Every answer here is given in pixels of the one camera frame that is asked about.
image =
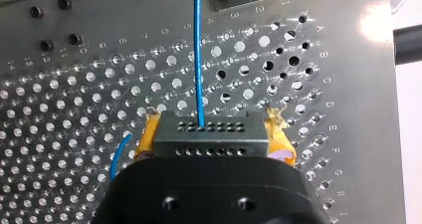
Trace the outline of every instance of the blue tube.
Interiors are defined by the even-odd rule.
[[[121,154],[123,153],[124,148],[129,143],[130,139],[131,139],[131,134],[128,134],[124,138],[124,140],[120,143],[120,145],[118,146],[117,150],[114,153],[114,157],[112,158],[112,161],[111,161],[111,167],[109,168],[109,179],[110,180],[114,180],[114,178],[117,174],[118,160],[120,159]]]
[[[198,112],[198,125],[205,126],[204,107],[202,104],[202,57],[201,57],[201,31],[202,31],[202,0],[195,0],[194,5],[194,52],[195,52],[195,88],[196,108]]]

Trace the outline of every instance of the perforated metal plate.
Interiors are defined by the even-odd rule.
[[[192,0],[72,2],[0,8],[2,224],[89,222],[128,132],[120,167],[132,163],[147,110],[195,115]],[[207,114],[287,105],[296,168],[331,223],[404,223],[391,35],[376,26],[389,1],[204,5]]]

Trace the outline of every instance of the blue cable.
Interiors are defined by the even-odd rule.
[[[196,108],[198,112],[198,125],[205,126],[204,107],[202,104],[202,58],[201,58],[201,20],[202,20],[202,0],[195,0],[194,5],[194,52],[195,52],[195,88],[196,88]]]
[[[128,134],[124,138],[124,140],[120,143],[120,145],[118,146],[117,150],[114,153],[114,157],[112,158],[112,161],[111,161],[111,167],[109,168],[109,179],[110,180],[114,180],[114,178],[117,174],[118,160],[120,159],[121,154],[123,153],[124,148],[129,143],[130,139],[131,139],[131,134]]]

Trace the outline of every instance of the stainless steel panel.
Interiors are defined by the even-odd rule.
[[[72,1],[0,8],[3,223],[87,223],[128,131],[120,166],[132,162],[145,112],[195,114],[192,0]],[[404,223],[389,0],[204,5],[206,112],[287,105],[296,168],[331,222]]]

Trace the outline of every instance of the white background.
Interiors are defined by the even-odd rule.
[[[422,0],[406,0],[393,22],[394,29],[422,24]],[[397,66],[396,75],[406,219],[407,224],[421,224],[422,62]]]

